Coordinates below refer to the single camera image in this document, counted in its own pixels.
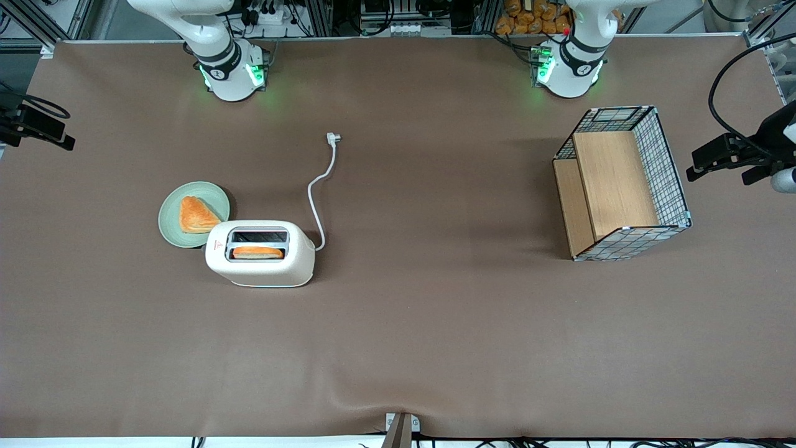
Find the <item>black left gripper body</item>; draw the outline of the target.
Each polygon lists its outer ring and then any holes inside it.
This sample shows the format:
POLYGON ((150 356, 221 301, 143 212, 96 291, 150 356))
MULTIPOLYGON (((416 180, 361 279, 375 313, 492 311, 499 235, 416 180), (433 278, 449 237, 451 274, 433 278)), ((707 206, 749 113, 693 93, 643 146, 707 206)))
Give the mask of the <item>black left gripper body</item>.
POLYGON ((762 120, 754 134, 760 147, 769 151, 785 167, 794 167, 795 102, 788 103, 762 120))

